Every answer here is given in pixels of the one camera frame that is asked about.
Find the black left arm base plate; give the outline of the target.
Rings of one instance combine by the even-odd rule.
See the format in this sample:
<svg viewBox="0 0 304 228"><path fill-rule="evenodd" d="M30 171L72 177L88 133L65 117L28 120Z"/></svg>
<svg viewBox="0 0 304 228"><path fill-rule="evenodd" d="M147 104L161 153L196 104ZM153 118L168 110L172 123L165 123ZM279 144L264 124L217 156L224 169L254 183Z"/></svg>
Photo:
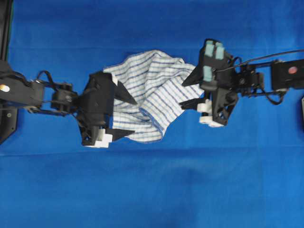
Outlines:
<svg viewBox="0 0 304 228"><path fill-rule="evenodd" d="M18 110L0 104L0 143L3 144L17 129Z"/></svg>

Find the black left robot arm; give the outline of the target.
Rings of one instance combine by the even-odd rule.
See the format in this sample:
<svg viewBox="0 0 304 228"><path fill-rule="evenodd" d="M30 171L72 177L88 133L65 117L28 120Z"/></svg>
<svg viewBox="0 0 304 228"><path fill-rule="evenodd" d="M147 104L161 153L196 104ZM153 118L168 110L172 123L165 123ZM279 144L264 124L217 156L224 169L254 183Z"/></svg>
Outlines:
<svg viewBox="0 0 304 228"><path fill-rule="evenodd" d="M72 84L55 83L46 70L40 71L35 80L28 81L2 60L0 141L3 143L15 132L18 110L25 109L32 114L72 115L78 123L83 146L107 148L111 142L135 132L110 127L115 100L132 105L137 103L113 73L97 71L90 74L79 95L73 91Z"/></svg>

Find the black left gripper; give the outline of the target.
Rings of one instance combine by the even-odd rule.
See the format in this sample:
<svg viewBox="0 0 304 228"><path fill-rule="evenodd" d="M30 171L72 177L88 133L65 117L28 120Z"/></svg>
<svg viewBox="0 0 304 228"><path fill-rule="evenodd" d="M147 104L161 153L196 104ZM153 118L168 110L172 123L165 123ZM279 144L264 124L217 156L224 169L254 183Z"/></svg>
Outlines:
<svg viewBox="0 0 304 228"><path fill-rule="evenodd" d="M116 86L116 80L110 73L98 71L89 75L83 93L76 100L76 120L83 146L108 148L111 142L135 133L132 130L109 128L114 98L137 105L122 82L118 81Z"/></svg>

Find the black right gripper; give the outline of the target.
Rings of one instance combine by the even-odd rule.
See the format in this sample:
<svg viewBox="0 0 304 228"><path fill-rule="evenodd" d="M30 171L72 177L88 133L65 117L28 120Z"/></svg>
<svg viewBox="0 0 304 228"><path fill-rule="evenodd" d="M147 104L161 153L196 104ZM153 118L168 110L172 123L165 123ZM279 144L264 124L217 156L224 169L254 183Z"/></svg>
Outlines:
<svg viewBox="0 0 304 228"><path fill-rule="evenodd" d="M179 103L181 109L200 112L201 124L209 127L226 126L238 102L235 91L236 75L236 71L203 71L203 67L197 65L181 85L199 85L204 90L204 96Z"/></svg>

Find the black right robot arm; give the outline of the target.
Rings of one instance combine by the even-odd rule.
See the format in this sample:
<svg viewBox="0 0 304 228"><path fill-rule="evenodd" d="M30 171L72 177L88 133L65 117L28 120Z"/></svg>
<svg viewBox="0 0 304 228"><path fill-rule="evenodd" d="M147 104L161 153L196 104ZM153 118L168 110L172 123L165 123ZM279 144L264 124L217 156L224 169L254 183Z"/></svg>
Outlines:
<svg viewBox="0 0 304 228"><path fill-rule="evenodd" d="M210 127L222 127L238 103L239 97L264 96L270 103L279 105L289 89L303 89L304 61L274 60L260 64L245 64L239 70L205 67L203 77L196 68L183 83L198 84L204 91L200 98L180 103L183 110L193 109L201 114L199 122Z"/></svg>

